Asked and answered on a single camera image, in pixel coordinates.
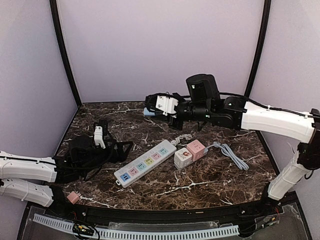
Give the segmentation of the white multicolour power strip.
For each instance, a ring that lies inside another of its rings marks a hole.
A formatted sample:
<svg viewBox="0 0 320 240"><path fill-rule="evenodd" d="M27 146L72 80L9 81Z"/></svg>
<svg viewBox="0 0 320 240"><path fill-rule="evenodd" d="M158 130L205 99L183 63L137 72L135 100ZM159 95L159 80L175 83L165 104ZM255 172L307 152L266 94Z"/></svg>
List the white multicolour power strip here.
<svg viewBox="0 0 320 240"><path fill-rule="evenodd" d="M149 149L136 159L114 172L115 183L127 188L134 182L151 172L157 166L169 159L177 151L177 145L181 140L191 140L191 134L182 134L169 141L167 139Z"/></svg>

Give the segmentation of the pink cube socket adapter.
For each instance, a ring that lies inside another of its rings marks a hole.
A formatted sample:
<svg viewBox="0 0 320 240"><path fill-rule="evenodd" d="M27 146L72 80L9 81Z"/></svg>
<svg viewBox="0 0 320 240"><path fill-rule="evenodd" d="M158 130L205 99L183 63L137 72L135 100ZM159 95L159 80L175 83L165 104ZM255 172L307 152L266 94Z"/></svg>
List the pink cube socket adapter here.
<svg viewBox="0 0 320 240"><path fill-rule="evenodd" d="M186 146L187 150L191 153L192 150L201 150L206 148L199 140L194 140L187 144Z"/></svg>

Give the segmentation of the blue plug adapter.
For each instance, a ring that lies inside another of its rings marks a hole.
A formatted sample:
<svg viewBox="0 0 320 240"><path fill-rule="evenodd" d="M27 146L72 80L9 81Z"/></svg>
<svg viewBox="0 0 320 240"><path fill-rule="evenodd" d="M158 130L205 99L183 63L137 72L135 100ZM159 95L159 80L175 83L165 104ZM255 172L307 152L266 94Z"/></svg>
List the blue plug adapter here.
<svg viewBox="0 0 320 240"><path fill-rule="evenodd" d="M143 115L146 116L146 117L155 117L157 115L159 115L158 112L152 112L152 111L149 111L146 107L143 109Z"/></svg>

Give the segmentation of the white cube socket adapter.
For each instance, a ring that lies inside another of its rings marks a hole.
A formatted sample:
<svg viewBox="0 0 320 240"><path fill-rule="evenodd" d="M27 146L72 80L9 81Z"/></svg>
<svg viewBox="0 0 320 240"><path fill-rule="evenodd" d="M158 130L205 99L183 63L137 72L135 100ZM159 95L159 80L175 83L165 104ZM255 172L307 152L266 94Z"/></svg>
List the white cube socket adapter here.
<svg viewBox="0 0 320 240"><path fill-rule="evenodd" d="M178 170L182 170L192 163L192 157L191 152L183 147L174 153L174 166Z"/></svg>

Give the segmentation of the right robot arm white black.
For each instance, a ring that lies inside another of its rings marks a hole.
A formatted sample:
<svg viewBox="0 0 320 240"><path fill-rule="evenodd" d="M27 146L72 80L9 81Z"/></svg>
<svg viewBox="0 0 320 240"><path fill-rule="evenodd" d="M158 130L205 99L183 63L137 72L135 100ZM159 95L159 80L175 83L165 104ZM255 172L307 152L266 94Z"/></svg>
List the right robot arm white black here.
<svg viewBox="0 0 320 240"><path fill-rule="evenodd" d="M320 168L320 112L310 112L263 105L248 97L221 92L211 74L196 74L186 79L189 100L177 93L164 98L164 106L156 103L169 119L170 125L181 130L185 121L209 122L214 126L235 130L262 131L299 141L297 152L289 164L272 180L267 197L279 201L288 190L309 172Z"/></svg>

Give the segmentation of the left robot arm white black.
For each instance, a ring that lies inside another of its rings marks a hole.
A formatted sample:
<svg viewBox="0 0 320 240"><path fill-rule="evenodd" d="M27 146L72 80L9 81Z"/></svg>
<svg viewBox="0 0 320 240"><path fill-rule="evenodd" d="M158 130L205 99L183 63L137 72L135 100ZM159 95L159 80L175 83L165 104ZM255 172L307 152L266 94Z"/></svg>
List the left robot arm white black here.
<svg viewBox="0 0 320 240"><path fill-rule="evenodd" d="M64 156L27 157L0 153L0 194L49 207L64 200L58 184L86 179L106 163L124 162L132 141L113 138L92 140L81 135L72 139Z"/></svg>

